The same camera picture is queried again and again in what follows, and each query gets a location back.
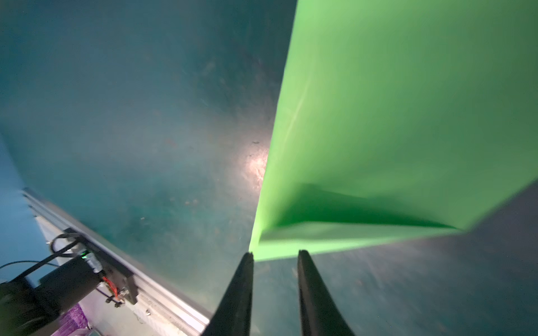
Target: purple fabric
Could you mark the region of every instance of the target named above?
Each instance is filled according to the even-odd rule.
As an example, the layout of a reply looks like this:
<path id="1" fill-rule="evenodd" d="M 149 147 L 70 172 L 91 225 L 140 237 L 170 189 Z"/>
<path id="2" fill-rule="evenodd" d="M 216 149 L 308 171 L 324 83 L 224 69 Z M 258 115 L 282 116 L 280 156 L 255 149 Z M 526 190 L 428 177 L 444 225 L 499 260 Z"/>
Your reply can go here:
<path id="1" fill-rule="evenodd" d="M 77 329 L 87 328 L 88 320 L 77 303 L 67 313 L 60 316 L 60 328 L 51 336 L 68 336 Z"/>

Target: red wire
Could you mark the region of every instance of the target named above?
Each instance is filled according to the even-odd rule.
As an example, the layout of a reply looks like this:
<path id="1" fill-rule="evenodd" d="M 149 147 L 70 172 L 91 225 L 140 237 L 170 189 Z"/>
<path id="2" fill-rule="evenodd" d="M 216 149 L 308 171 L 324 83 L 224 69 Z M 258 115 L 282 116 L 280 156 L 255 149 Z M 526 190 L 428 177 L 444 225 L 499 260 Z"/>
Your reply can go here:
<path id="1" fill-rule="evenodd" d="M 118 288 L 116 287 L 116 285 L 114 285 L 112 283 L 112 281 L 108 280 L 108 278 L 106 276 L 103 276 L 103 280 L 105 280 L 105 282 L 108 284 L 108 286 L 110 287 L 110 289 L 114 292 L 114 296 L 116 297 L 116 300 L 119 300 L 119 297 L 118 297 Z"/>

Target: green fabric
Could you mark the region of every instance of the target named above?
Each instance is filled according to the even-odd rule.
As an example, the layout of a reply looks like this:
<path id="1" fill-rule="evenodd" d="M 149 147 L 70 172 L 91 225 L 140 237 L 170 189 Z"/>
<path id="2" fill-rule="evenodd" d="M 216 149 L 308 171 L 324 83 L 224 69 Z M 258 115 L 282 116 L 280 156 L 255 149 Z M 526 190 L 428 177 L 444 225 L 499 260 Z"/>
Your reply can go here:
<path id="1" fill-rule="evenodd" d="M 250 250 L 464 232 L 537 172 L 537 1 L 299 0 Z"/>

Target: teal table surface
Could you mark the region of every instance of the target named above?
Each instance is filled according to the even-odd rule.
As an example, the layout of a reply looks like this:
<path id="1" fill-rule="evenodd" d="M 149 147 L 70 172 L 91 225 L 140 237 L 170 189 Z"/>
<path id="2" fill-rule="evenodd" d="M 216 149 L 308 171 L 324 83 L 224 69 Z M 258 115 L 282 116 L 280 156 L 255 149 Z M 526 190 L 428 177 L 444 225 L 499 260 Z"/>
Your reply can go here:
<path id="1" fill-rule="evenodd" d="M 248 250 L 294 1 L 8 2 L 0 133 L 26 185 L 214 311 Z M 352 329 L 538 330 L 538 185 L 467 235 L 314 256 Z M 296 260 L 253 335 L 298 335 Z"/>

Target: silver metal frame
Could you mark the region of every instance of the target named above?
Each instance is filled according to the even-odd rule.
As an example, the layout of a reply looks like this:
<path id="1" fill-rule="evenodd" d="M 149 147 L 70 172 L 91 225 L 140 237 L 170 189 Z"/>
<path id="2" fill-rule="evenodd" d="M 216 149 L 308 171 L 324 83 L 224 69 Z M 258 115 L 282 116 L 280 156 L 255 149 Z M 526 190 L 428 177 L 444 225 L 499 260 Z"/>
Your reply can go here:
<path id="1" fill-rule="evenodd" d="M 209 323 L 209 312 L 204 311 L 201 307 L 196 307 L 184 294 L 171 289 L 158 276 L 150 275 L 139 262 L 133 260 L 56 205 L 28 188 L 23 190 L 23 195 L 35 215 L 42 216 L 60 230 L 65 230 L 68 227 L 77 230 L 96 246 L 129 268 L 134 273 L 134 282 L 139 291 L 137 297 L 139 301 L 144 301 L 146 306 L 168 319 L 171 324 L 185 334 L 195 336 L 202 333 Z"/>

